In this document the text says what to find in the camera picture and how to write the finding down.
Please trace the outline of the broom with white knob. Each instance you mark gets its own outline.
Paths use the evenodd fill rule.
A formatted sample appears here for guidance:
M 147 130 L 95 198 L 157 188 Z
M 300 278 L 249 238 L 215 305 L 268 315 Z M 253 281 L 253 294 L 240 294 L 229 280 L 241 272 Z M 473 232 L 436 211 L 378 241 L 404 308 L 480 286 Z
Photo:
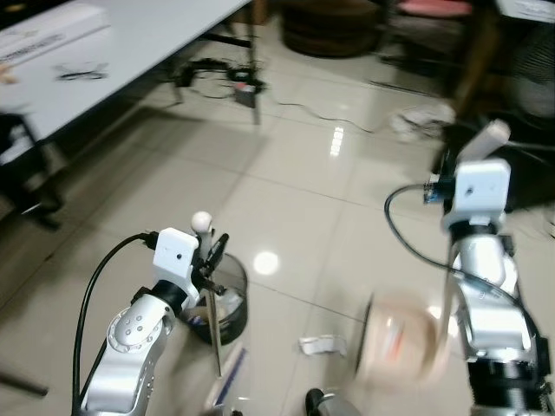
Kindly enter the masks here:
M 199 240 L 199 233 L 213 231 L 213 239 L 218 238 L 218 231 L 212 225 L 212 215 L 207 211 L 197 211 L 191 219 L 192 230 Z M 219 319 L 215 295 L 222 295 L 225 288 L 219 285 L 219 293 L 202 290 L 206 297 L 207 324 L 211 330 L 212 343 L 209 344 L 217 358 L 217 381 L 205 401 L 205 416 L 245 416 L 249 404 L 249 374 L 247 373 L 247 350 L 249 341 L 246 331 L 233 343 L 219 345 Z

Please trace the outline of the black mesh waste bin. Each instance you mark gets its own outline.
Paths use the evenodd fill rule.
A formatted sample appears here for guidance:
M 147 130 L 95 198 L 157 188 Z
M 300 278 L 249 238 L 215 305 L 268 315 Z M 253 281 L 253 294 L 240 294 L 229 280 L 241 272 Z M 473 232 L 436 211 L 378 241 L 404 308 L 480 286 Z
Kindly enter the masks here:
M 225 293 L 215 297 L 217 300 L 215 305 L 217 305 L 219 319 L 219 345 L 226 346 L 233 344 L 247 329 L 249 277 L 245 266 L 236 257 L 224 254 L 221 263 L 212 273 L 212 280 L 225 288 Z M 205 296 L 194 308 L 183 309 L 179 320 L 184 322 L 203 343 L 212 343 L 209 308 L 206 305 Z

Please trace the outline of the white paper trash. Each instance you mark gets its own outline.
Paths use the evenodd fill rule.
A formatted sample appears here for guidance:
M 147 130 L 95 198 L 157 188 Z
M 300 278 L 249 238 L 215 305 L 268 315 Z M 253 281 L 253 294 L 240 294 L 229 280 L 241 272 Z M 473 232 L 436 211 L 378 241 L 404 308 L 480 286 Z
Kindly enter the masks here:
M 245 297 L 234 289 L 226 289 L 222 295 L 215 295 L 217 317 L 220 321 L 232 320 L 232 316 L 241 309 Z

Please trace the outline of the white paper scrap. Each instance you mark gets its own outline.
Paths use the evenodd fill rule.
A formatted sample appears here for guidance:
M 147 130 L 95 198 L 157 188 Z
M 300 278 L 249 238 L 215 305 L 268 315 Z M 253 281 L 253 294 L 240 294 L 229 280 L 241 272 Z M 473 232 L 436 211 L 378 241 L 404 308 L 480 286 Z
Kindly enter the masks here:
M 298 346 L 304 355 L 348 355 L 348 341 L 340 335 L 319 335 L 298 338 Z

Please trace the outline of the white table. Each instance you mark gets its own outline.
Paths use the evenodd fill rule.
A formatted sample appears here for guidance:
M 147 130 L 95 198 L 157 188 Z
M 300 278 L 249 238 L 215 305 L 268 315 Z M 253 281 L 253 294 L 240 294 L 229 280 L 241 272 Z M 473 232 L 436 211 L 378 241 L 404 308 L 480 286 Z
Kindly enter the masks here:
M 0 114 L 17 114 L 45 140 L 254 0 L 72 0 L 106 9 L 111 27 L 10 67 Z M 56 64 L 106 62 L 108 78 L 58 81 Z

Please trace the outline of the crumpled white cloth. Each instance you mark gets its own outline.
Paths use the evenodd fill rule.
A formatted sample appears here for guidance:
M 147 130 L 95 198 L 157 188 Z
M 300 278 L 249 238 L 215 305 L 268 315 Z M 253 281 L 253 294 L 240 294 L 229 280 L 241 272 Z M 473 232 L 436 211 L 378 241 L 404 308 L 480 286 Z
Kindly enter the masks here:
M 400 142 L 439 139 L 444 127 L 455 123 L 456 113 L 447 104 L 406 107 L 388 117 L 388 125 Z

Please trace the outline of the black mesh fan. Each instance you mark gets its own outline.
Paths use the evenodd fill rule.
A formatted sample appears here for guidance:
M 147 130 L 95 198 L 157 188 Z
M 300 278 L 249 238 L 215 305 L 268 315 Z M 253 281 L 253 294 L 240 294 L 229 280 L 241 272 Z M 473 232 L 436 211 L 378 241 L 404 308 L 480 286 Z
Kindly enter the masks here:
M 511 103 L 523 114 L 555 116 L 555 25 L 534 29 L 517 49 L 510 71 Z

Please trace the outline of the round dark brown stool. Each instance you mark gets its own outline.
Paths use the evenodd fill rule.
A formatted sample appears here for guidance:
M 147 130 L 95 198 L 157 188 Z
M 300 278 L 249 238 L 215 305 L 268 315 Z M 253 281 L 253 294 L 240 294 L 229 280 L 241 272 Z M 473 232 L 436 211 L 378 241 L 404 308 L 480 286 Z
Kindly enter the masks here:
M 373 0 L 286 0 L 281 40 L 313 58 L 356 58 L 375 44 L 381 11 Z

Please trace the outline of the white cardboard box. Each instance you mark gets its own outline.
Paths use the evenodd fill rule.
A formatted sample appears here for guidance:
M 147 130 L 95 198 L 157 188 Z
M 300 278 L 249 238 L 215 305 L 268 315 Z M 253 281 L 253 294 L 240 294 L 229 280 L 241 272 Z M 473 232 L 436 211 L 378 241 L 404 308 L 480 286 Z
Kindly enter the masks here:
M 15 67 L 71 42 L 110 28 L 106 9 L 66 3 L 0 30 L 0 66 Z

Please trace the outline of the brown wooden chair leg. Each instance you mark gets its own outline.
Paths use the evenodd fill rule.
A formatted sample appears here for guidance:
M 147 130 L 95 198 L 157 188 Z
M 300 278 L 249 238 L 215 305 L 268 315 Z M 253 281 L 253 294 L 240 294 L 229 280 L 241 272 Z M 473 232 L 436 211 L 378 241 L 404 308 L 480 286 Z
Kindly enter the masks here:
M 494 72 L 503 43 L 500 13 L 493 8 L 482 10 L 475 17 L 472 29 L 473 36 L 453 96 L 457 116 L 478 114 L 495 107 L 502 94 L 502 81 Z

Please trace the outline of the red chair seat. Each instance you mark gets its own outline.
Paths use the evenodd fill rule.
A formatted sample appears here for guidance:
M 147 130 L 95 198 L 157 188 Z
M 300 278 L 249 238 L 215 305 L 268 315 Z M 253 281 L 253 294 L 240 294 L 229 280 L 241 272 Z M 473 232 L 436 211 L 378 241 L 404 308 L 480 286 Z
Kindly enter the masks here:
M 473 12 L 467 0 L 401 0 L 399 9 L 408 15 L 424 17 L 464 17 Z

